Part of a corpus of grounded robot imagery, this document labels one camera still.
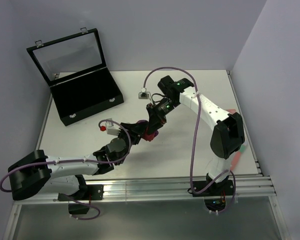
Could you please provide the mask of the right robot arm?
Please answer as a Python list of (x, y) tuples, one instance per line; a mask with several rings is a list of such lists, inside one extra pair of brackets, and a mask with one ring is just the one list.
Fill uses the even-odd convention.
[(152, 135), (167, 122), (166, 116), (179, 105), (192, 110), (196, 115), (196, 123), (203, 120), (211, 129), (210, 149), (214, 156), (211, 162), (206, 183), (207, 191), (212, 195), (219, 194), (223, 181), (228, 177), (234, 155), (245, 142), (242, 116), (230, 113), (198, 91), (194, 82), (183, 78), (174, 81), (169, 75), (157, 84), (164, 97), (159, 103), (149, 103), (146, 107), (149, 120), (147, 135)]

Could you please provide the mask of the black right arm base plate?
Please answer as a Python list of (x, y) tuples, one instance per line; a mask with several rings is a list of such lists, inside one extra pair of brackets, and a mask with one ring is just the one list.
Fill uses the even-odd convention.
[[(198, 192), (208, 185), (206, 180), (194, 181), (193, 187)], [(217, 196), (232, 196), (234, 193), (234, 183), (230, 179), (226, 179), (220, 183), (213, 183), (207, 190), (200, 194), (192, 193), (189, 188), (188, 193), (193, 197), (217, 197)]]

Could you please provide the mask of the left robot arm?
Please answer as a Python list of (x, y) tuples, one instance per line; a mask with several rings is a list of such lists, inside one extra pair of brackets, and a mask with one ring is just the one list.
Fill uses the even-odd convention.
[(84, 200), (90, 195), (85, 175), (104, 175), (121, 165), (148, 128), (148, 121), (120, 123), (116, 137), (101, 149), (81, 157), (52, 157), (35, 150), (8, 168), (12, 198), (22, 201), (38, 193), (57, 193)]

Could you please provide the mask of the black display case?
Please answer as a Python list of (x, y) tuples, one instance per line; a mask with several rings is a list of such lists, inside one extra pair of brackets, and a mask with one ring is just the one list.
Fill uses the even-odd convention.
[(96, 28), (82, 28), (48, 42), (37, 40), (26, 51), (47, 83), (65, 126), (124, 103)]

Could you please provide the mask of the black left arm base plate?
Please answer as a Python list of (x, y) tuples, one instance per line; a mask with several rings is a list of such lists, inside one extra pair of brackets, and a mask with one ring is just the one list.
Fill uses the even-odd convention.
[(77, 201), (99, 201), (103, 199), (104, 186), (97, 185), (75, 185), (72, 188), (61, 190), (58, 193), (57, 200), (60, 202), (68, 201), (65, 195), (70, 196)]

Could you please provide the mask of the maroon sock with orange cuff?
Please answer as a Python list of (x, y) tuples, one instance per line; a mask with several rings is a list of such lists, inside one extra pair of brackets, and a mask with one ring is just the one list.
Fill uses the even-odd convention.
[[(142, 119), (142, 120), (138, 120), (136, 123), (137, 123), (137, 124), (148, 123), (148, 121)], [(151, 133), (151, 134), (149, 134), (148, 131), (146, 130), (146, 131), (144, 132), (144, 134), (142, 135), (141, 138), (142, 138), (143, 140), (147, 141), (147, 142), (151, 142), (151, 141), (152, 141), (154, 138), (156, 138), (158, 135), (159, 135), (159, 131), (158, 131), (158, 130), (156, 130), (155, 132), (153, 132), (153, 133)]]

